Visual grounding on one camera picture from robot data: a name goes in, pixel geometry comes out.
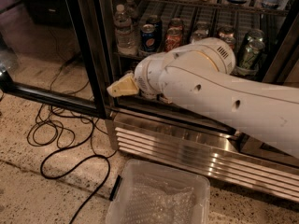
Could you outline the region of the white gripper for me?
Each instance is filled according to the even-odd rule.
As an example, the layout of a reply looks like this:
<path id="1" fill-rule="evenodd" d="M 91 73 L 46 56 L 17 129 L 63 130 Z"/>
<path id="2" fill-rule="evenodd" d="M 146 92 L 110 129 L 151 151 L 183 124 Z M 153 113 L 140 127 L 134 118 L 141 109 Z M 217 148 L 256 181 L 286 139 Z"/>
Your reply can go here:
<path id="1" fill-rule="evenodd" d="M 156 53 L 143 59 L 134 73 L 128 73 L 112 83 L 107 88 L 108 94 L 112 97 L 130 96 L 138 94 L 139 89 L 148 96 L 160 94 L 159 76 L 164 70 L 164 55 L 164 52 Z"/>

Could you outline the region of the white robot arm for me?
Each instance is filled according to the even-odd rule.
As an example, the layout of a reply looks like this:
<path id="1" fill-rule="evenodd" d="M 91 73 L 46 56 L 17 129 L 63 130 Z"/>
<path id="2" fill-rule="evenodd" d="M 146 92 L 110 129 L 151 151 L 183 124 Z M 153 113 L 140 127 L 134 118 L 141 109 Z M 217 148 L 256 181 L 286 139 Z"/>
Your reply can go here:
<path id="1" fill-rule="evenodd" d="M 233 77 L 234 67 L 229 45 L 210 37 L 150 55 L 107 92 L 112 97 L 161 94 L 299 158 L 299 89 Z"/>

